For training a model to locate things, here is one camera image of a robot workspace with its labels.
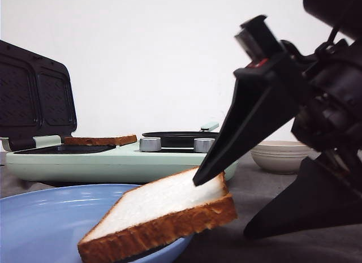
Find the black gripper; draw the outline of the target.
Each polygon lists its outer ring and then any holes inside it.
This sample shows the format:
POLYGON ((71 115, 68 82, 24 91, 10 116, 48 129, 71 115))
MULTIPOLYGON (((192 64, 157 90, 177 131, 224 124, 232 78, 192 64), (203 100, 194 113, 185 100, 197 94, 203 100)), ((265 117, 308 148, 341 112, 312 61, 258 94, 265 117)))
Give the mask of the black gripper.
POLYGON ((260 67, 240 68, 234 95, 217 140, 193 177, 202 185, 283 126, 299 112, 292 126, 298 140, 323 152, 335 166, 361 172, 361 39, 324 42, 304 56, 283 40, 287 53, 260 67))

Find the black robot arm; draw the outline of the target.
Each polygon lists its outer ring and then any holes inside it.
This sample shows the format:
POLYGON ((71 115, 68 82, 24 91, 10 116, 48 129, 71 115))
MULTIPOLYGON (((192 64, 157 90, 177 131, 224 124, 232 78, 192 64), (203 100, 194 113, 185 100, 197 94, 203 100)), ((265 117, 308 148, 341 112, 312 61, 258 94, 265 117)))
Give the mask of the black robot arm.
POLYGON ((277 40, 259 15, 236 35, 251 62, 234 73, 232 103, 219 136, 193 178, 213 179, 286 122, 318 152, 302 160, 296 180, 247 224, 262 239, 361 223, 361 0, 303 0, 331 26, 311 55, 277 40))

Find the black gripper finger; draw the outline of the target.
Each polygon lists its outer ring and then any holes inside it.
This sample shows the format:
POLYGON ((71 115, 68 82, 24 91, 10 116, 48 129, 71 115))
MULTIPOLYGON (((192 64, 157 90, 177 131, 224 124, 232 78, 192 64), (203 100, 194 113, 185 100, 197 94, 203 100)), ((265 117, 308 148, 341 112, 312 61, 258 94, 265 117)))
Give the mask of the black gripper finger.
POLYGON ((246 225, 261 239, 291 232, 361 223, 361 197, 328 171, 326 157, 302 160, 297 178, 246 225))

